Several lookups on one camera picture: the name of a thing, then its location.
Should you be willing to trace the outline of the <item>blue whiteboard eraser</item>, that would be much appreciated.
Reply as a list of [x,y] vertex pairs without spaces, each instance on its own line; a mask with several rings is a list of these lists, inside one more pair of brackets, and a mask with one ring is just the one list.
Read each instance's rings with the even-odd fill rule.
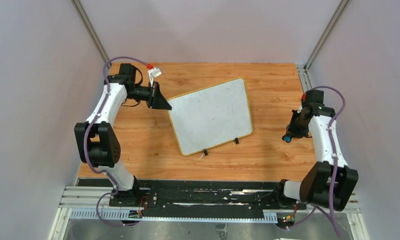
[[292,137],[290,135],[285,135],[282,140],[286,143],[290,143],[292,141]]

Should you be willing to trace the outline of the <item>yellow-framed whiteboard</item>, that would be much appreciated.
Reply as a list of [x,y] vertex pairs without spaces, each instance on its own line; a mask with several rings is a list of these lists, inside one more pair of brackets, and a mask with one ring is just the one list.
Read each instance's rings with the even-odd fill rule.
[[180,153],[190,156],[234,142],[253,132],[243,78],[235,78],[168,98]]

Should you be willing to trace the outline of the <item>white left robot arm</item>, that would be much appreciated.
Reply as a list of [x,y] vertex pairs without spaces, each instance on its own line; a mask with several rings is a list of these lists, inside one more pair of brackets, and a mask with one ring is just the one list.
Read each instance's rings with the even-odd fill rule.
[[121,162],[121,145],[113,126],[123,102],[146,102],[150,109],[171,110],[172,106],[160,91],[155,78],[162,74],[158,67],[147,64],[149,82],[146,86],[136,81],[139,69],[130,63],[122,63],[118,74],[109,75],[103,70],[103,92],[93,113],[76,123],[74,134],[82,163],[96,174],[104,174],[112,183],[111,204],[138,204],[142,197],[137,178],[126,170]]

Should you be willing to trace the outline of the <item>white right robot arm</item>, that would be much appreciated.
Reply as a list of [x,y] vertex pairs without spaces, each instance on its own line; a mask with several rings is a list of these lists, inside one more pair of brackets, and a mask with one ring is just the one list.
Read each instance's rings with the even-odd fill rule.
[[345,209],[359,180],[358,171],[348,166],[337,136],[337,117],[342,112],[324,104],[324,86],[307,90],[298,109],[292,111],[282,140],[311,138],[315,164],[302,181],[282,179],[277,199],[281,205],[296,201],[332,211]]

